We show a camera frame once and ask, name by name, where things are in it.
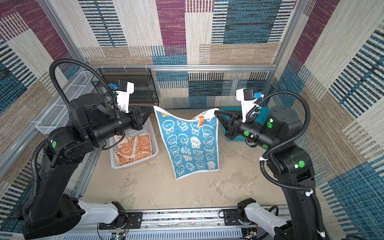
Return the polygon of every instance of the blue towel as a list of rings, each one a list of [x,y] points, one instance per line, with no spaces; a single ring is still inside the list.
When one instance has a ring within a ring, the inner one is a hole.
[[[216,109],[207,110],[192,120],[178,118],[162,108],[154,106],[157,122],[172,162],[176,179],[196,172],[217,171],[218,119]],[[198,116],[204,116],[199,127]]]

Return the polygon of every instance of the teal basket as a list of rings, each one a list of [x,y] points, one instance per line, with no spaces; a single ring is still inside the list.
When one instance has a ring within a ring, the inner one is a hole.
[[[241,111],[241,107],[224,107],[224,108],[221,108],[221,110],[226,110],[226,111]],[[257,118],[255,119],[255,122],[259,122],[261,124],[264,124],[265,123],[265,120],[266,118],[268,117],[268,114],[269,114],[269,108],[266,108],[266,107],[262,107],[260,109],[260,113],[259,115],[257,116]],[[227,120],[229,120],[229,116],[226,116],[226,115],[223,115]],[[227,138],[227,141],[245,141],[245,138],[243,138],[242,136],[237,136],[235,137],[234,140],[230,140],[229,138]]]

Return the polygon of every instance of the green dot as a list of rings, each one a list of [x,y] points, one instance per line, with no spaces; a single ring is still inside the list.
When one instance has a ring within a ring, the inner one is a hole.
[[[305,162],[304,161],[300,161],[299,162],[299,167],[304,167],[305,166]]]

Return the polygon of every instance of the blue connector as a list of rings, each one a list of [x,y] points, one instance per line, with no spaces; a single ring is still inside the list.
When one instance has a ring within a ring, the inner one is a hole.
[[[116,84],[113,84],[113,83],[110,83],[109,84],[111,86],[111,88],[117,90],[118,86]]]
[[[259,93],[255,93],[255,98],[261,98],[262,97],[262,93],[259,92]]]

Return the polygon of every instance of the black wire mesh rack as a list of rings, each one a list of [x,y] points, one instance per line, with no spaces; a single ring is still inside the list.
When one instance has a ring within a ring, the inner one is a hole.
[[[110,84],[115,80],[123,80],[135,84],[134,92],[129,95],[129,106],[158,106],[159,97],[156,92],[150,69],[146,68],[99,68],[97,72]],[[91,82],[98,93],[103,94],[109,105],[111,96],[102,84],[93,77]]]

